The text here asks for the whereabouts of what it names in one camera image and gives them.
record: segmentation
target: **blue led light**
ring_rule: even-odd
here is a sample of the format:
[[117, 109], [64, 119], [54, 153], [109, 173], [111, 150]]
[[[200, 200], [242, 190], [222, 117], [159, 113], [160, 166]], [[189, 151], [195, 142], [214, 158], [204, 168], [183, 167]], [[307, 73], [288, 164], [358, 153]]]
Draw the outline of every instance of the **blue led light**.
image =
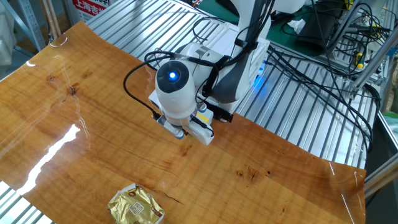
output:
[[176, 72], [169, 72], [169, 81], [176, 82], [178, 80], [178, 75]]

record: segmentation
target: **glossy wood sheet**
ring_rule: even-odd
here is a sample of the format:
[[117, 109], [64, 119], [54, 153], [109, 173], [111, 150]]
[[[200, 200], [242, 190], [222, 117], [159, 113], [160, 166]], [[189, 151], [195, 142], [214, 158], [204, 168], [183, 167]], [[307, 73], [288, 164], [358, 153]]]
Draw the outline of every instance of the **glossy wood sheet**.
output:
[[[237, 114], [209, 146], [176, 140], [123, 91], [138, 64], [79, 23], [3, 80], [0, 179], [55, 223], [113, 223], [106, 206], [132, 183], [165, 223], [364, 223], [364, 170]], [[143, 99], [147, 76], [128, 83]]]

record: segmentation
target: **snack package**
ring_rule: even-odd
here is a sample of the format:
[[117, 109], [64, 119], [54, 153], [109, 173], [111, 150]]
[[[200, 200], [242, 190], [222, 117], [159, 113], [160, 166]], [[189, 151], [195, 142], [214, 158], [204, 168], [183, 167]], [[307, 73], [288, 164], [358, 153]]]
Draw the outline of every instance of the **snack package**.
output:
[[120, 190], [108, 210], [117, 224], [160, 224], [165, 214], [152, 195], [136, 184]]

